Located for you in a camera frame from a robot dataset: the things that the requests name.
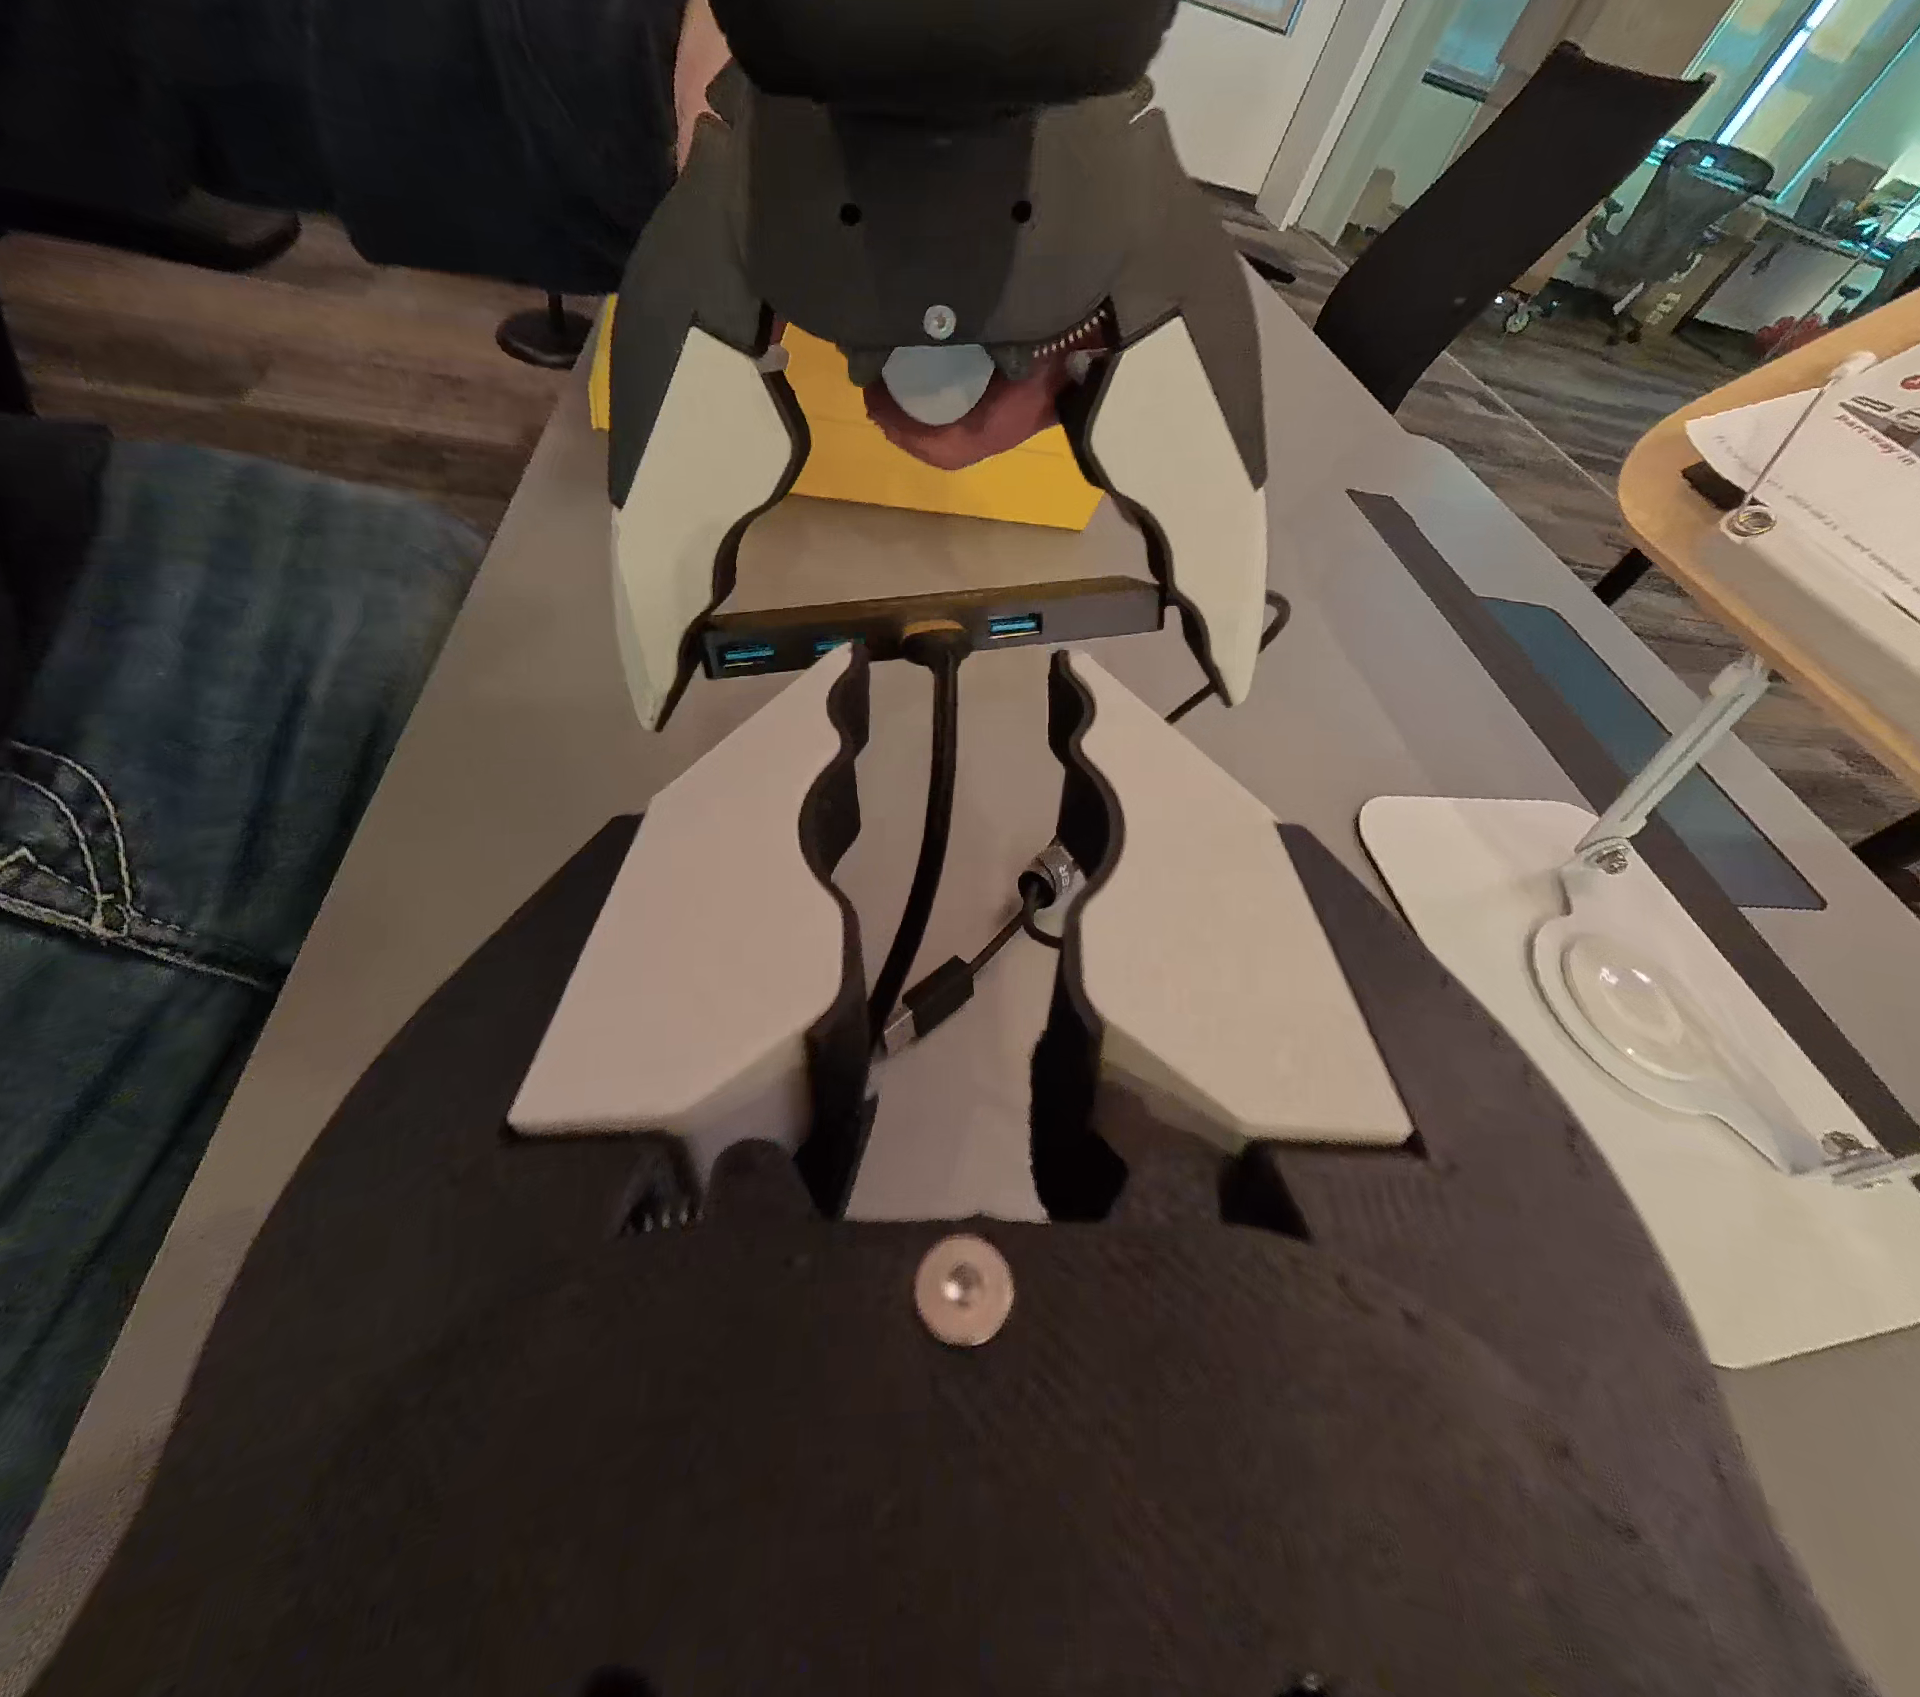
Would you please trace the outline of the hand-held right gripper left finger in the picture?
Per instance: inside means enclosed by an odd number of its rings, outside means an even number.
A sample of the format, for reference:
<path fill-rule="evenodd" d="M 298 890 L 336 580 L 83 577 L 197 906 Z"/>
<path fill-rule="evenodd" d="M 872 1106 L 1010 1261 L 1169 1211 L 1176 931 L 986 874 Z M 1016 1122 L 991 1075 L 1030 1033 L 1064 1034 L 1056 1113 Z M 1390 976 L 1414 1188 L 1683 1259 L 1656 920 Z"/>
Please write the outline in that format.
<path fill-rule="evenodd" d="M 640 1134 L 693 1196 L 743 1140 L 828 1219 L 870 1132 L 860 925 L 834 874 L 860 832 L 870 664 L 835 649 L 644 809 L 507 1125 Z"/>

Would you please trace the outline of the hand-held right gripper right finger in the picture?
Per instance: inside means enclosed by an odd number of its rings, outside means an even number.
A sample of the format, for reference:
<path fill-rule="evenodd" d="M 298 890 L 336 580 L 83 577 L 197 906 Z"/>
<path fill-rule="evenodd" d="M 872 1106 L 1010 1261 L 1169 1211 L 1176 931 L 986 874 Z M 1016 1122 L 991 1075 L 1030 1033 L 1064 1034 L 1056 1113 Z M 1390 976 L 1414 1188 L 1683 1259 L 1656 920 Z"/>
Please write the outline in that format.
<path fill-rule="evenodd" d="M 1250 1145 L 1401 1151 L 1414 1134 L 1282 822 L 1090 654 L 1049 660 L 1056 843 L 1079 874 L 1032 1054 L 1030 1160 L 1056 1222 L 1129 1166 L 1112 1091 L 1234 1160 Z"/>

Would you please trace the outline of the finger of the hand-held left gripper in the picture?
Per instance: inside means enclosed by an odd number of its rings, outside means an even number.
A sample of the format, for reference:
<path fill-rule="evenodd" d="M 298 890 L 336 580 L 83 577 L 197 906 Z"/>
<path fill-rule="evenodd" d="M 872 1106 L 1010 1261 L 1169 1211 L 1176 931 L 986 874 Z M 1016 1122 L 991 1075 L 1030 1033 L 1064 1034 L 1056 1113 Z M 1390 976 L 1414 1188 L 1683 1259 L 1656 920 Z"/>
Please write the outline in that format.
<path fill-rule="evenodd" d="M 1266 507 L 1183 316 L 1107 362 L 1083 460 L 1136 522 L 1208 684 L 1242 706 L 1262 654 Z"/>
<path fill-rule="evenodd" d="M 689 325 L 611 331 L 611 621 L 636 721 L 657 733 L 738 582 L 746 528 L 793 485 L 809 428 L 781 341 Z"/>

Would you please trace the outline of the dark grey usb hub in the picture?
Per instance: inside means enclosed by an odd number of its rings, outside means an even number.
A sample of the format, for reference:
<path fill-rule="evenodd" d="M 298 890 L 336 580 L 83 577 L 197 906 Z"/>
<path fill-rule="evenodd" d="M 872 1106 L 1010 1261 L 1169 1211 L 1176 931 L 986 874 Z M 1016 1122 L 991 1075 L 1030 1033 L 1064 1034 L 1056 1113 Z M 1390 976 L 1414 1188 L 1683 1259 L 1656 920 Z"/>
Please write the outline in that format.
<path fill-rule="evenodd" d="M 1146 637 L 1161 631 L 1168 615 L 1168 594 L 1133 577 L 718 611 L 693 631 L 687 669 L 667 709 L 677 709 L 694 679 L 802 673 L 842 649 L 864 650 L 872 664 L 927 669 L 932 649 L 962 660 L 971 654 Z"/>

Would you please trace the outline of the yellow plastic bin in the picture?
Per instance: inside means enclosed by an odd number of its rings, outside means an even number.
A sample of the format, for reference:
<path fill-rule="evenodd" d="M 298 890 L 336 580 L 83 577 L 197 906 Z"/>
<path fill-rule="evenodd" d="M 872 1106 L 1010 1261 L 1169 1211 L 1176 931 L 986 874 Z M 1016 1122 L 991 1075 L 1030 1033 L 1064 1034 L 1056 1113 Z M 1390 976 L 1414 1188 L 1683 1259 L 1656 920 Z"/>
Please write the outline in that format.
<path fill-rule="evenodd" d="M 1083 477 L 1064 431 L 1044 431 L 1007 455 L 939 472 L 895 448 L 867 419 L 842 355 L 798 329 L 780 329 L 785 380 L 809 428 L 809 455 L 793 487 L 825 502 L 858 502 L 948 517 L 981 517 L 1025 528 L 1079 532 L 1100 495 Z M 723 443 L 746 443 L 746 476 L 738 476 L 704 443 L 667 443 L 667 480 L 639 476 L 632 495 L 647 524 L 694 524 L 726 532 L 766 495 L 765 472 L 781 459 L 785 428 L 771 408 L 723 422 Z"/>

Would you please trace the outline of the black cable gold plug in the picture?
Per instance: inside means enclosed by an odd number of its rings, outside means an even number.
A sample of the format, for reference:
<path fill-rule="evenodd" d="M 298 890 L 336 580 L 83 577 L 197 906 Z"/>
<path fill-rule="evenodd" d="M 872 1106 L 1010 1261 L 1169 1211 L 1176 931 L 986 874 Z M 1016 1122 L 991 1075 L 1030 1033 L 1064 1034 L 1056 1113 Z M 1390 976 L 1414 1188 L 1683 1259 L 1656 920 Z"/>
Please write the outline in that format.
<path fill-rule="evenodd" d="M 932 904 L 948 868 L 954 817 L 959 673 L 975 650 L 971 631 L 952 618 L 913 621 L 900 633 L 900 658 L 931 679 L 927 790 L 921 843 L 902 909 L 870 983 L 867 1033 L 872 1060 L 891 1060 L 939 1030 L 962 1010 L 979 976 L 1013 941 L 1026 937 L 1047 950 L 1060 950 L 1064 935 L 1044 931 L 1044 915 L 1059 914 L 1079 890 L 1079 868 L 1064 847 L 1047 847 L 1016 879 L 1016 910 L 997 925 L 984 947 L 949 956 L 918 986 L 908 986 L 923 950 Z"/>

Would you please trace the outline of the person's left forearm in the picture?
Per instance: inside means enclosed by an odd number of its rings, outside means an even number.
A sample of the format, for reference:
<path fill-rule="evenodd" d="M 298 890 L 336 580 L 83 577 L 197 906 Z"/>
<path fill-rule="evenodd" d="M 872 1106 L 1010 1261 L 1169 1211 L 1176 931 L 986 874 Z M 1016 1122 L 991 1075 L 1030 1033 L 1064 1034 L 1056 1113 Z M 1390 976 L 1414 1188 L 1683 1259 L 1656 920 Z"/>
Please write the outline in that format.
<path fill-rule="evenodd" d="M 334 218 L 378 266 L 611 292 L 674 178 L 687 0 L 3 0 L 9 194 Z"/>

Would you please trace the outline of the person's left hand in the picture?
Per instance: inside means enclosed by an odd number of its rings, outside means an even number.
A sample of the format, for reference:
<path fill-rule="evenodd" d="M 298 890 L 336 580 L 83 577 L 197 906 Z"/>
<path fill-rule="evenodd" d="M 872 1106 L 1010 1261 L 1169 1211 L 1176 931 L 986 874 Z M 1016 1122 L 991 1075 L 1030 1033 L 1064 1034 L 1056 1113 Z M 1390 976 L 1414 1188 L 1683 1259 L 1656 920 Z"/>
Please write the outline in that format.
<path fill-rule="evenodd" d="M 1085 382 L 1100 352 L 1100 341 L 1083 340 L 1036 356 L 1022 376 L 1007 376 L 976 345 L 898 346 L 860 399 L 895 448 L 939 472 L 954 472 L 1052 428 L 1059 401 Z"/>

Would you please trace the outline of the black floor stand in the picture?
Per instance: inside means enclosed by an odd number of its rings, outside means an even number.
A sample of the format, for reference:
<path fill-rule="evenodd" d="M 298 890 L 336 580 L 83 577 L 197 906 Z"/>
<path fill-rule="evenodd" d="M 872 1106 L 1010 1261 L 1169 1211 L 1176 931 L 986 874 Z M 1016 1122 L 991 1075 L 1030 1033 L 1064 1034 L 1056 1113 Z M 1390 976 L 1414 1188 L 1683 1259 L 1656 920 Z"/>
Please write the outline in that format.
<path fill-rule="evenodd" d="M 593 316 L 577 309 L 564 292 L 505 315 L 493 331 L 495 346 L 514 365 L 542 371 L 571 371 L 593 337 Z"/>

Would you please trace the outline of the person's jeans leg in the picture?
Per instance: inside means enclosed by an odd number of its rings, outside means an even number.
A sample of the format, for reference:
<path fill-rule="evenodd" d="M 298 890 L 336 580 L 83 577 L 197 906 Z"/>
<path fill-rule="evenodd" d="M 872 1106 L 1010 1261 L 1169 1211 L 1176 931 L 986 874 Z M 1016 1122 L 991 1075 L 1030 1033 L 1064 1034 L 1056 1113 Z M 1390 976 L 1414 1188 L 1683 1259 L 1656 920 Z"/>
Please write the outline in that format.
<path fill-rule="evenodd" d="M 110 436 L 3 735 L 5 1568 L 482 558 L 395 490 Z"/>

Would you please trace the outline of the grey mesh office chair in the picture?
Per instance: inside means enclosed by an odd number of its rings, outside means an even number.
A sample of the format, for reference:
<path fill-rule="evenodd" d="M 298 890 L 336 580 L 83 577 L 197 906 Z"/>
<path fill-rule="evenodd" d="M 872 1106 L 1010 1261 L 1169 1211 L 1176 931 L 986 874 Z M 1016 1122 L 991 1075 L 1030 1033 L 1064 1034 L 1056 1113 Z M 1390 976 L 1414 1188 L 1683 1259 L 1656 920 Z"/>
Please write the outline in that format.
<path fill-rule="evenodd" d="M 1774 166 L 1747 148 L 1679 141 L 1663 154 L 1643 195 L 1607 199 L 1587 220 L 1580 268 L 1607 297 L 1606 340 L 1637 341 L 1660 289 L 1693 271 L 1716 229 L 1768 195 Z"/>

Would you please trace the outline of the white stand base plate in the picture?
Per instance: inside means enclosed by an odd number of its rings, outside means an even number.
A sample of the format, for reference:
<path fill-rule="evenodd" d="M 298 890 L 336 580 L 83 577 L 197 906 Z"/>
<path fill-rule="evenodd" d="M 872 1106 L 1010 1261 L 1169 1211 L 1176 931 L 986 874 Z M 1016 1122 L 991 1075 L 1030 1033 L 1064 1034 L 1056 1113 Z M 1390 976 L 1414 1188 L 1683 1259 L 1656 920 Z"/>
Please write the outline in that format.
<path fill-rule="evenodd" d="M 1762 658 L 1597 814 L 1378 796 L 1357 833 L 1419 944 L 1562 1093 L 1715 1368 L 1917 1323 L 1914 1143 L 1884 1143 L 1643 848 L 1660 801 L 1766 694 Z"/>

